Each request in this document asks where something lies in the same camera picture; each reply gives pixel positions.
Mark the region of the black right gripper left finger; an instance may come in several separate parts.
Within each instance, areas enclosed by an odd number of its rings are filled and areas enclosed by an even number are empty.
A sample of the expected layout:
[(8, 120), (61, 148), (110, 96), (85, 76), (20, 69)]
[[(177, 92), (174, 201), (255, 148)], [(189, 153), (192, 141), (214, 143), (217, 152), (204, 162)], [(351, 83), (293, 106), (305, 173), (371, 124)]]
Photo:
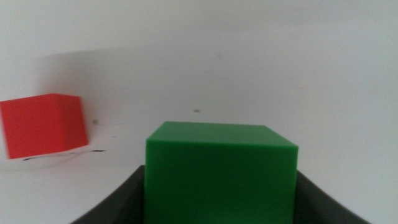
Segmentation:
[(144, 171), (138, 169), (112, 194), (73, 224), (143, 224)]

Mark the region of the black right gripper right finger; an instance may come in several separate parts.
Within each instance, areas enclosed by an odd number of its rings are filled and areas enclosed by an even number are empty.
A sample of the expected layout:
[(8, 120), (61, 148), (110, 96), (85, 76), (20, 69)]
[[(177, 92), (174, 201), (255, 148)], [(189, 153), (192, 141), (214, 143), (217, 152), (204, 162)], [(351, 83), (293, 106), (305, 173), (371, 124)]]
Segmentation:
[(294, 224), (369, 224), (297, 171)]

